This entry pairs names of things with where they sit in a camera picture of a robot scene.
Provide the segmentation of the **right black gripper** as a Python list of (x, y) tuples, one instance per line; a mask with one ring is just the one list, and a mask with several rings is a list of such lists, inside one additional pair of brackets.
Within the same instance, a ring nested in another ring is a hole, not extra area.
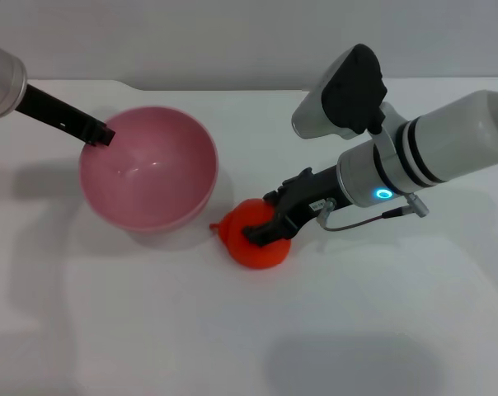
[(352, 205), (339, 185), (336, 167), (318, 173), (308, 167), (284, 181), (276, 191), (264, 195), (263, 200), (274, 210), (262, 212), (258, 220), (242, 228), (242, 234), (260, 248), (290, 241), (320, 213), (320, 209), (313, 209), (311, 204), (328, 199), (336, 202), (337, 209)]

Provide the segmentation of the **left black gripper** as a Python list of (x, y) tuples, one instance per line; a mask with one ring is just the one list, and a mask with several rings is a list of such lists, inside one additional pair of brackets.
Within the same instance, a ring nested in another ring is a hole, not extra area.
[(16, 111), (62, 130), (85, 144), (109, 146), (115, 136), (106, 123), (31, 85), (26, 86)]

